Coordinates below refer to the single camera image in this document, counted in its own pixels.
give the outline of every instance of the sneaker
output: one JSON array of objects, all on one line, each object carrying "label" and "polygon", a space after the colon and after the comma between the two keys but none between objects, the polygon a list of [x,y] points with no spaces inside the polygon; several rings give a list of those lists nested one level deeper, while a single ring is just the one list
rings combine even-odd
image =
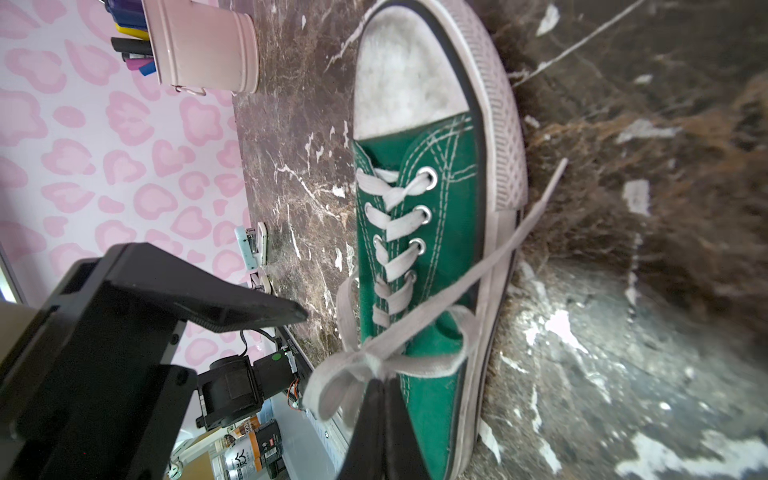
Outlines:
[{"label": "sneaker", "polygon": [[366,382],[399,375],[430,476],[455,478],[475,446],[515,251],[565,161],[523,220],[515,99],[463,0],[382,3],[355,82],[359,334],[350,278],[336,303],[344,351],[317,367],[304,402],[353,424]]}]

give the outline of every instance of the white rubber sole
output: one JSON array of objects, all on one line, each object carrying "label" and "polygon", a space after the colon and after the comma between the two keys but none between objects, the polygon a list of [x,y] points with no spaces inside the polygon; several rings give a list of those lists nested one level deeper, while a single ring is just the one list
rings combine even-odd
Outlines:
[{"label": "white rubber sole", "polygon": [[[464,0],[419,2],[435,16],[450,38],[482,111],[487,155],[485,256],[515,232],[518,212],[528,202],[528,172],[517,105],[488,32]],[[464,471],[477,440],[485,372],[498,309],[512,268],[511,255],[480,280],[475,314],[482,321],[482,331],[478,349],[467,359],[448,479]]]}]

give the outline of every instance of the marble surface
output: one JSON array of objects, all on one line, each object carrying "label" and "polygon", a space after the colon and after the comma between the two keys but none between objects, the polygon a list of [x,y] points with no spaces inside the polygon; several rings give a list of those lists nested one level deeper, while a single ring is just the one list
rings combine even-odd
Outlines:
[{"label": "marble surface", "polygon": [[[276,291],[312,313],[293,331],[313,362],[340,349],[336,288],[356,265],[349,129],[372,5],[222,4],[257,26],[261,85],[234,99],[248,201]],[[487,435],[465,477],[768,478],[768,9],[470,5],[525,119],[531,198],[571,163],[493,347],[498,457]]]}]

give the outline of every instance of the shoelace bow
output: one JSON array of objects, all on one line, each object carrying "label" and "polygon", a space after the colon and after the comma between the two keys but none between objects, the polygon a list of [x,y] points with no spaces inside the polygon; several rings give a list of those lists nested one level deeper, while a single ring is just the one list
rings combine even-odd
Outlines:
[{"label": "shoelace bow", "polygon": [[[419,245],[413,243],[406,251],[390,260],[386,247],[380,239],[374,240],[376,259],[384,266],[386,282],[376,278],[374,291],[386,299],[388,312],[374,306],[373,320],[386,328],[376,337],[359,344],[357,320],[352,307],[352,283],[357,271],[345,280],[336,295],[336,323],[344,350],[328,357],[317,366],[304,392],[304,403],[321,420],[327,420],[339,409],[347,425],[353,425],[355,415],[362,404],[366,383],[372,378],[385,379],[396,373],[418,378],[450,376],[475,348],[477,348],[480,325],[472,311],[465,306],[454,305],[472,285],[491,270],[505,255],[518,248],[544,213],[554,188],[568,164],[563,159],[555,170],[549,184],[538,202],[520,223],[511,237],[493,253],[477,262],[451,286],[420,303],[400,321],[389,325],[389,316],[405,310],[412,297],[413,275],[406,275],[419,255]],[[357,171],[360,190],[383,199],[386,212],[391,211],[407,196],[423,194],[429,186],[428,176],[419,174],[406,187],[392,187],[398,172],[375,170],[376,175]],[[393,241],[415,232],[424,221],[424,212],[414,209],[398,219],[377,210],[369,204],[365,208],[366,218],[386,232],[386,241]],[[406,275],[404,286],[392,292],[387,283]],[[458,353],[430,357],[408,357],[401,354],[403,346],[443,312],[448,312],[462,334],[462,348]]]}]

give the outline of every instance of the yellow marker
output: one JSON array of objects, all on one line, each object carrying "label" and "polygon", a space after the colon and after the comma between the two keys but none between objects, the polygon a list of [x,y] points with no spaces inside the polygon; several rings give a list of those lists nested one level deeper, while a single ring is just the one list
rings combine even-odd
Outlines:
[{"label": "yellow marker", "polygon": [[114,24],[114,27],[120,33],[125,33],[126,35],[130,35],[131,37],[135,37],[135,38],[140,38],[142,40],[149,40],[149,34],[144,30],[139,30],[137,28],[125,28],[125,27],[121,27],[118,24]]}]

